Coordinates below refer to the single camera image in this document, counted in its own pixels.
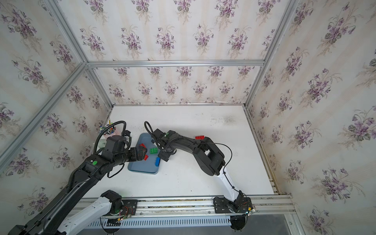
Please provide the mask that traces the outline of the blue lego brick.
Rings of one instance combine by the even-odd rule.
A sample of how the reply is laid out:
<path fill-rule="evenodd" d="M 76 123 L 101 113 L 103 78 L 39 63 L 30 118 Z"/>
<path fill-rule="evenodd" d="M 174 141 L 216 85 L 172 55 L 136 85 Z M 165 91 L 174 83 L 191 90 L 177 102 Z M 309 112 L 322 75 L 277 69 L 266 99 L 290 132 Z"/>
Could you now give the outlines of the blue lego brick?
<path fill-rule="evenodd" d="M 157 157 L 156 158 L 156 161 L 155 161 L 155 166 L 159 166 L 160 165 L 160 158 L 159 157 Z"/>

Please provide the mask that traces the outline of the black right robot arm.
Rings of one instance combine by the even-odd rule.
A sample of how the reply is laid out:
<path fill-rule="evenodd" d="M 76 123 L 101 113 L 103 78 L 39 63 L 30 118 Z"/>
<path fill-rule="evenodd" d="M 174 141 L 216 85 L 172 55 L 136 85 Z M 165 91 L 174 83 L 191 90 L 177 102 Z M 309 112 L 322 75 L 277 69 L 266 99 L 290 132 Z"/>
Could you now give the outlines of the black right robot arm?
<path fill-rule="evenodd" d="M 209 137 L 188 138 L 175 131 L 162 132 L 146 127 L 152 142 L 159 149 L 158 157 L 168 162 L 177 150 L 191 154 L 200 169 L 209 176 L 218 177 L 229 193 L 229 196 L 215 197 L 212 201 L 216 213 L 244 213 L 249 215 L 255 211 L 252 201 L 241 190 L 237 189 L 228 176 L 225 155 L 219 149 L 221 143 L 213 142 Z"/>

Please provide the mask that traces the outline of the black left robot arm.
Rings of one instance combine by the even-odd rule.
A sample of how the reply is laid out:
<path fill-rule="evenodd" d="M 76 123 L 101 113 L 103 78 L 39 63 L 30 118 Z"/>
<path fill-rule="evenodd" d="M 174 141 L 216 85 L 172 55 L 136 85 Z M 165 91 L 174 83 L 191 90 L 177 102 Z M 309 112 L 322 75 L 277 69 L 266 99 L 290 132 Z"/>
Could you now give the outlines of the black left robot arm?
<path fill-rule="evenodd" d="M 37 215 L 25 225 L 14 226 L 11 235 L 76 235 L 91 222 L 105 214 L 117 215 L 123 208 L 121 196 L 105 191 L 92 205 L 69 216 L 81 198 L 103 177 L 111 178 L 116 166 L 145 159 L 144 145 L 131 147 L 132 138 L 127 132 L 108 137 L 105 146 L 98 147 L 100 137 L 94 144 L 92 155 L 69 176 L 65 188 Z"/>

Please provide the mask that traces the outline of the green lego brick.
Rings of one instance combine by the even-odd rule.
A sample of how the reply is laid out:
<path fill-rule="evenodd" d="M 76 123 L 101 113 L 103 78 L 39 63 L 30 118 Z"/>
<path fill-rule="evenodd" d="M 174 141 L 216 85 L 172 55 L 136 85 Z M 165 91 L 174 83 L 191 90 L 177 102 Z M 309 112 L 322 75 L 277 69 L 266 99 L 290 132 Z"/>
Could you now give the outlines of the green lego brick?
<path fill-rule="evenodd" d="M 159 152 L 159 149 L 157 147 L 150 149 L 150 154 L 157 154 Z"/>

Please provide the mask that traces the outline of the blue plastic tray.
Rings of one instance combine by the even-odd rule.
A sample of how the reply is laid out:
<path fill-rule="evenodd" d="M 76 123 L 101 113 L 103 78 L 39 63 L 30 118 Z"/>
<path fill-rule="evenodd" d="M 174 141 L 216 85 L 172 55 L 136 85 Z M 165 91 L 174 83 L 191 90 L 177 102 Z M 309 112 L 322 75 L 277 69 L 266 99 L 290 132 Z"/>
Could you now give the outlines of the blue plastic tray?
<path fill-rule="evenodd" d="M 131 172 L 145 173 L 145 174 L 157 174 L 159 166 L 155 166 L 157 154 L 150 154 L 150 149 L 157 147 L 152 141 L 152 137 L 149 133 L 142 133 L 138 139 L 137 145 L 144 144 L 147 148 L 147 155 L 149 158 L 145 161 L 131 162 L 127 169 Z"/>

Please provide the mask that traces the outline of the pink pen holder cup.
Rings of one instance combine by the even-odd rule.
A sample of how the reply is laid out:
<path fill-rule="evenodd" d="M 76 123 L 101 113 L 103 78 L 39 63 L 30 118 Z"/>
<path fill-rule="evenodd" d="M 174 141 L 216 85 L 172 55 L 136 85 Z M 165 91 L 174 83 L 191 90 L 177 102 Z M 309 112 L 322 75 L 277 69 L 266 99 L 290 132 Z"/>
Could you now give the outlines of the pink pen holder cup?
<path fill-rule="evenodd" d="M 107 139 L 108 137 L 115 136 L 115 135 L 121 135 L 121 128 L 113 126 L 109 128 L 103 135 L 102 139 Z"/>

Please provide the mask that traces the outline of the pale green lotion bottle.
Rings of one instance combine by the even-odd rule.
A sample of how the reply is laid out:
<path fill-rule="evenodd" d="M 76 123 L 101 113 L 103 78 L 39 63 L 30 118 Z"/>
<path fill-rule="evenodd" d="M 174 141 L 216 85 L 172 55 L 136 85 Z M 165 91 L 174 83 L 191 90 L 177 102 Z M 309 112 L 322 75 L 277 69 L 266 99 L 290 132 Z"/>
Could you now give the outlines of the pale green lotion bottle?
<path fill-rule="evenodd" d="M 105 139 L 100 139 L 98 142 L 97 149 L 104 148 L 106 145 L 106 140 Z"/>

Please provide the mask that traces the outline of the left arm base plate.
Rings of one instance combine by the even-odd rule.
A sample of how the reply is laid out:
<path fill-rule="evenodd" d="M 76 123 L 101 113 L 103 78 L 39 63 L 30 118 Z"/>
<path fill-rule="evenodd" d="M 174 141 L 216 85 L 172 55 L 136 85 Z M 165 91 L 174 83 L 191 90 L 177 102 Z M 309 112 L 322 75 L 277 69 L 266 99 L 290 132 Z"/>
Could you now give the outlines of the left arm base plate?
<path fill-rule="evenodd" d="M 122 220 L 135 216 L 138 202 L 136 199 L 123 199 L 121 203 L 111 206 L 110 212 L 103 215 L 102 218 Z"/>

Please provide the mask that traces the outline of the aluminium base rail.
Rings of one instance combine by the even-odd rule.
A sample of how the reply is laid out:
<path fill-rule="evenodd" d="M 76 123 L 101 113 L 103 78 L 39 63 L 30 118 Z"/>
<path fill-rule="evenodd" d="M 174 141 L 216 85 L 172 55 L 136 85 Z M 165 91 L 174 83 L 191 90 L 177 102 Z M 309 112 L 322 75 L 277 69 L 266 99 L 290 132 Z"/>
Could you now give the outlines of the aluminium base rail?
<path fill-rule="evenodd" d="M 235 217 L 247 222 L 257 215 L 282 215 L 292 234 L 301 232 L 296 210 L 288 195 L 248 196 L 255 208 L 249 215 L 244 213 L 216 214 L 213 206 L 215 196 L 193 197 L 125 197 L 138 200 L 136 215 L 126 219 L 99 217 L 86 229 L 117 230 L 125 228 L 168 228 L 195 226 L 230 226 Z"/>

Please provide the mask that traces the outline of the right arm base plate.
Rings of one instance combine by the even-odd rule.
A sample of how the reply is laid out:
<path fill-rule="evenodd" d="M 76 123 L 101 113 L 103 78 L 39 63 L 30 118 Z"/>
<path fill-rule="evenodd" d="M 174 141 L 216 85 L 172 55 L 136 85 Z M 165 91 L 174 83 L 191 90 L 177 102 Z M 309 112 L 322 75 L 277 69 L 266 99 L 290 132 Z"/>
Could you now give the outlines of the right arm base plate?
<path fill-rule="evenodd" d="M 255 212 L 251 199 L 244 196 L 239 196 L 234 201 L 225 197 L 215 197 L 212 202 L 216 214 Z"/>

